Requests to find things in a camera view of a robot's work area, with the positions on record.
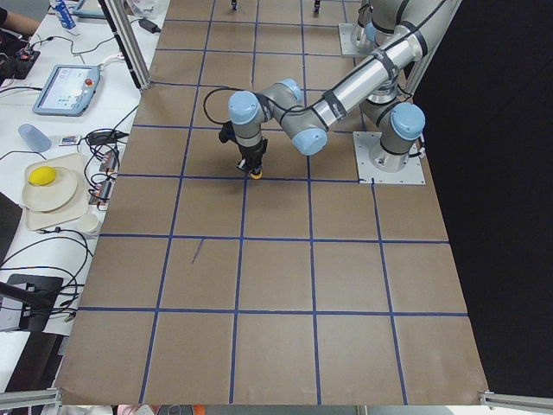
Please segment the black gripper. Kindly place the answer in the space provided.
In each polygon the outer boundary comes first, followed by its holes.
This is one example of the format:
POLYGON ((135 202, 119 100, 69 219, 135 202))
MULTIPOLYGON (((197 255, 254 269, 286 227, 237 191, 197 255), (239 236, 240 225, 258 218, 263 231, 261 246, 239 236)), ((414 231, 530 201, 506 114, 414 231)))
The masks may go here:
POLYGON ((241 154, 241 161, 237 164, 237 168, 242 171, 261 171, 263 156, 267 150, 267 145, 268 139, 264 137, 251 147, 245 147, 239 144, 238 149, 241 154))

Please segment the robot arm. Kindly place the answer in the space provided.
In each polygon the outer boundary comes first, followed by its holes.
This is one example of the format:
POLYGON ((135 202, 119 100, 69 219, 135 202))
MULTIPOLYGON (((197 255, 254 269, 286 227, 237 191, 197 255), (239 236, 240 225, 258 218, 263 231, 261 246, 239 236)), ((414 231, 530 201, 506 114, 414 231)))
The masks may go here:
POLYGON ((453 1, 363 1, 358 10, 358 25, 371 24, 382 35, 394 33, 397 25, 410 23, 417 27, 426 18, 429 20, 418 31, 432 48, 447 30, 453 9, 453 1))
POLYGON ((427 51, 421 32, 407 22, 374 49, 345 78, 326 90, 314 104, 301 105, 302 92, 292 79, 281 80, 260 93, 235 92, 228 100, 230 121, 219 133, 223 142, 232 141, 239 149, 237 167, 259 178, 268 140, 261 125, 275 119, 304 156, 312 156, 327 144, 329 127, 341 121, 372 93, 386 84, 395 85, 399 71, 420 59, 427 51))

